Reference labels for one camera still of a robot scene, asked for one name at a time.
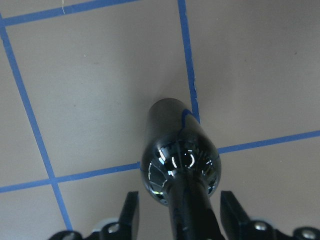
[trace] black bracket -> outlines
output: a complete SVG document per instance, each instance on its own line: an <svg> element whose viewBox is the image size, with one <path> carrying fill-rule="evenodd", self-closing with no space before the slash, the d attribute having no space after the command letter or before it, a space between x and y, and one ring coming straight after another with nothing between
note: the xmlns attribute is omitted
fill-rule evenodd
<svg viewBox="0 0 320 240"><path fill-rule="evenodd" d="M49 240L136 240L139 227L139 194L128 192L119 221L105 225L101 231L95 231L83 238L76 231L61 231Z"/></svg>
<svg viewBox="0 0 320 240"><path fill-rule="evenodd" d="M265 221L251 220L232 191L221 192L220 215L229 240L320 240L314 227L300 227L293 236L283 234Z"/></svg>

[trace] gray floor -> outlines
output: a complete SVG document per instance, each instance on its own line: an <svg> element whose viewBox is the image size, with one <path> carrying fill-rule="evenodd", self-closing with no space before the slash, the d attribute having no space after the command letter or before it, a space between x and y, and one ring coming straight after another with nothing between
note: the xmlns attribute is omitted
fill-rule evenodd
<svg viewBox="0 0 320 240"><path fill-rule="evenodd" d="M0 240L66 225L86 236L134 190L138 239L172 239L136 163L150 106L172 97L191 108L184 1L69 14L85 2L64 0L63 14L61 0L0 0ZM286 234L320 228L320 2L187 0L186 10L201 124L221 153L216 215L232 190Z"/></svg>

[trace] blue painter's tape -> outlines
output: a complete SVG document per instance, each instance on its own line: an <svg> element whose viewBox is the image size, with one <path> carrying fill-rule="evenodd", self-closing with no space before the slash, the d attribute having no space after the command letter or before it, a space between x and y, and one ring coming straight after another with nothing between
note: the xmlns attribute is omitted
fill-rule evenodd
<svg viewBox="0 0 320 240"><path fill-rule="evenodd" d="M183 110L183 112L181 114L181 126L182 126L182 129L184 129L186 127L186 116L188 116L188 115L192 115L193 116L192 112L190 112L189 109Z"/></svg>
<svg viewBox="0 0 320 240"><path fill-rule="evenodd" d="M194 63L192 60L186 1L185 0L177 0L177 1L178 1L178 8L179 8L179 15L180 15L180 24L181 24L183 47L184 47L186 71L187 71L188 82L189 82L192 113L195 119L197 119L197 121L200 123L199 106L198 106L197 91L196 91L196 85L195 85L196 78L195 78L195 71L194 71Z"/></svg>
<svg viewBox="0 0 320 240"><path fill-rule="evenodd" d="M24 24L28 22L43 20L43 19L50 19L50 18L68 15L68 14L76 14L76 13L85 12L93 9L99 9L107 6L130 3L135 1L138 1L138 0L94 0L94 1L84 2L84 3L74 4L70 6L65 6L63 7L63 9L61 6L61 7L53 8L49 10L43 10L43 11L28 13L28 14L19 15L19 16L7 17L7 18L4 18L3 21L5 26L12 26L12 25Z"/></svg>
<svg viewBox="0 0 320 240"><path fill-rule="evenodd" d="M54 178L55 174L54 174L53 168L51 166L51 163L50 163L50 160L49 160L49 156L48 156L44 141L42 139L42 136L41 136L41 133L40 133L40 130L39 130L39 127L38 127L38 123L36 121L36 117L35 117L34 111L33 111L32 107L31 107L31 104L30 104L30 101L29 101L29 97L28 97L25 85L23 83L23 80L22 80L22 77L21 77L21 74L20 74L20 70L19 70L16 58L15 58L15 54L14 54L14 51L12 49L11 43L9 41L9 37L8 37L8 34L7 34L7 31L6 31L5 27L0 27L0 36L1 36L1 39L3 41L3 46L4 46L4 49L5 49L5 52L6 52L10 67L12 69L12 73L13 73L13 76L14 76L14 79L15 79L15 83L16 83L16 86L17 86L17 88L19 90L19 93L20 93L20 96L21 96L21 99L22 99L22 102L23 102L23 105L24 105L24 109L25 109L27 117L29 119L29 122L30 122L30 125L31 125L31 128L32 128L36 143L37 143L38 148L40 150L40 154L42 156L45 169L47 171L47 174L48 174L49 178Z"/></svg>
<svg viewBox="0 0 320 240"><path fill-rule="evenodd" d="M43 179L43 180L37 180L37 181L31 181L31 182L24 182L20 184L14 184L9 186L2 186L0 187L0 193L6 193L6 192L12 192L22 189L29 189L34 187L40 187L44 185L51 184L50 179Z"/></svg>
<svg viewBox="0 0 320 240"><path fill-rule="evenodd" d="M218 149L218 151L220 154L225 154L225 153L230 153L230 152L260 148L260 147L264 147L264 146L282 144L282 143L298 141L298 140L302 140L302 139L315 138L315 137L320 137L320 130L299 133L299 134L294 134L294 135L289 135L289 136L282 136L282 137L277 137L277 138L272 138L272 139L267 139L267 140L248 142L248 143L239 144L239 145L221 147Z"/></svg>
<svg viewBox="0 0 320 240"><path fill-rule="evenodd" d="M72 227L72 224L71 224L68 212L67 212L67 208L66 208L64 199L63 199L63 197L61 195L61 191L59 189L59 185L58 185L57 182L52 182L51 185L52 185L52 189L53 189L53 192L54 192L54 195L55 195L55 199L56 199L56 201L58 203L58 206L59 206L59 209L60 209L64 224L66 226L66 229L68 229L69 231L72 231L73 227Z"/></svg>
<svg viewBox="0 0 320 240"><path fill-rule="evenodd" d="M137 162L137 163L126 164L126 165L121 165L121 166L114 166L114 167L109 167L109 168L104 168L104 169L99 169L99 170L94 170L94 171L77 173L77 174L68 175L68 176L59 176L59 177L56 177L56 181L58 183L68 182L68 181L76 181L76 180L80 180L80 179L87 179L87 178L92 178L92 177L96 177L96 176L100 176L100 175L119 173L119 172L139 169L139 168L140 168L140 163Z"/></svg>
<svg viewBox="0 0 320 240"><path fill-rule="evenodd" d="M70 219L69 219L69 216L68 216L68 213L67 213L67 210L66 210L66 206L65 206L65 204L63 202L63 199L62 199L62 196L61 196L61 192L59 190L59 186L58 186L58 184L56 182L52 182L52 179L55 178L55 173L54 173L54 170L52 168L52 165L51 165L51 162L50 162L50 159L49 159L46 147L45 147L45 143L44 143L43 138L41 136L41 133L40 133L40 130L39 130L38 123L36 121L36 117L35 117L34 111L33 111L32 107L31 107L30 100L29 100L29 97L28 97L24 82L22 80L22 77L21 77L21 74L20 74L20 70L19 70L16 58L15 58L15 54L14 54L14 51L12 49L12 46L11 46L11 43L10 43L10 40L9 40L9 36L8 36L6 28L4 26L4 20L3 20L2 16L1 16L1 14L0 14L0 37L1 37L2 41L3 41L3 46L4 46L4 49L5 49L6 56L8 58L10 67L12 69L12 73L13 73L13 77L15 79L16 86L17 86L18 91L20 93L20 97L21 97L22 103L24 105L24 109L25 109L26 115L27 115L27 117L29 119L32 131L33 131L33 134L34 134L34 137L35 137L35 141L36 141L36 143L38 145L38 148L39 148L39 151L40 151L43 163L44 163L45 170L46 170L46 172L47 172L47 174L49 176L49 180L51 181L51 185L52 185L52 188L53 188L53 191L54 191L54 195L56 197L56 200L58 202L61 214L63 216L63 220L65 222L65 226L68 229L71 230L72 226L71 226Z"/></svg>

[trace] reflective black surface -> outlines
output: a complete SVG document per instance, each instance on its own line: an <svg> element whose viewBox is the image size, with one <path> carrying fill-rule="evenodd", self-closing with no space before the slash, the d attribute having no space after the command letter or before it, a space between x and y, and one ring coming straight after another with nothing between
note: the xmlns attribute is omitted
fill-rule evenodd
<svg viewBox="0 0 320 240"><path fill-rule="evenodd" d="M224 240L207 193L208 185L194 171L177 172L165 185L176 240Z"/></svg>
<svg viewBox="0 0 320 240"><path fill-rule="evenodd" d="M146 146L141 161L143 182L162 204L168 204L164 193L166 183L180 172L200 176L209 195L217 188L221 175L218 151L181 101L166 98L152 106Z"/></svg>

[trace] metal screw head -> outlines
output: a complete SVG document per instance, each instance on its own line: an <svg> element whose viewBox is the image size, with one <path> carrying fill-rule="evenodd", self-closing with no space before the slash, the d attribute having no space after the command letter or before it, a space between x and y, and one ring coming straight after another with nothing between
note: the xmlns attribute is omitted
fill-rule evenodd
<svg viewBox="0 0 320 240"><path fill-rule="evenodd" d="M69 232L62 238L62 240L73 240L75 238L75 235L76 234L74 232Z"/></svg>
<svg viewBox="0 0 320 240"><path fill-rule="evenodd" d="M268 227L263 221L256 221L254 223L254 228L259 231L265 231L265 230L267 230Z"/></svg>
<svg viewBox="0 0 320 240"><path fill-rule="evenodd" d="M118 232L119 229L120 229L119 223L114 223L108 228L108 233L110 234L116 233Z"/></svg>
<svg viewBox="0 0 320 240"><path fill-rule="evenodd" d="M301 234L305 239L316 239L316 234L311 230L303 230Z"/></svg>

